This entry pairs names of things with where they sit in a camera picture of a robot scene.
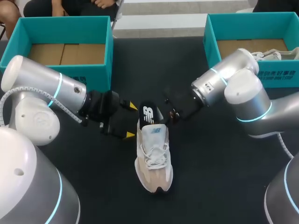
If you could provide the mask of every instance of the robotic arm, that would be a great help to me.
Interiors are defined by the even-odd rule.
[[[87,92],[84,84],[22,56],[15,56],[8,64],[1,88],[6,94],[0,102],[0,126],[4,126],[4,101],[12,94],[9,127],[38,146],[49,144],[59,133],[59,120],[50,106],[60,107],[84,126],[88,120],[100,122],[101,132],[120,138],[125,138],[127,133],[110,126],[111,116],[119,106],[136,109],[113,91]]]
[[[238,49],[197,78],[189,92],[166,89],[172,121],[187,119],[225,97],[251,137],[264,138],[298,127],[299,93],[270,100],[258,72],[258,64],[250,52]]]

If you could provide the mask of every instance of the new balance logo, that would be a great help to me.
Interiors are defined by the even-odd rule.
[[[151,131],[151,134],[159,133],[160,130],[161,130],[160,128],[154,128],[154,129]]]
[[[150,107],[146,107],[144,106],[143,107],[143,114],[144,114],[144,120],[151,123],[151,124],[154,124],[154,112],[153,112],[153,109],[151,109]]]

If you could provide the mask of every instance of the shoe tongue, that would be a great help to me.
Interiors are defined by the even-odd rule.
[[[146,125],[142,128],[142,141],[146,153],[150,151],[153,146],[164,147],[166,138],[166,125]]]

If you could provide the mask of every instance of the shoe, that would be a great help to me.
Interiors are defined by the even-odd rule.
[[[151,193],[168,191],[173,179],[168,127],[160,124],[161,120],[163,116],[154,103],[141,103],[135,169],[141,184]]]
[[[268,50],[265,53],[254,52],[252,56],[257,61],[299,60],[299,47],[292,51]]]

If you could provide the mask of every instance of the cardboard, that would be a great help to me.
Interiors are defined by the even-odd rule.
[[[28,58],[43,65],[104,64],[105,44],[33,44]]]
[[[244,48],[249,52],[266,52],[276,49],[288,51],[283,39],[256,39],[256,40],[225,40],[217,41],[221,58],[232,54],[238,48]]]
[[[28,58],[43,65],[58,65],[63,50],[64,44],[33,44]]]

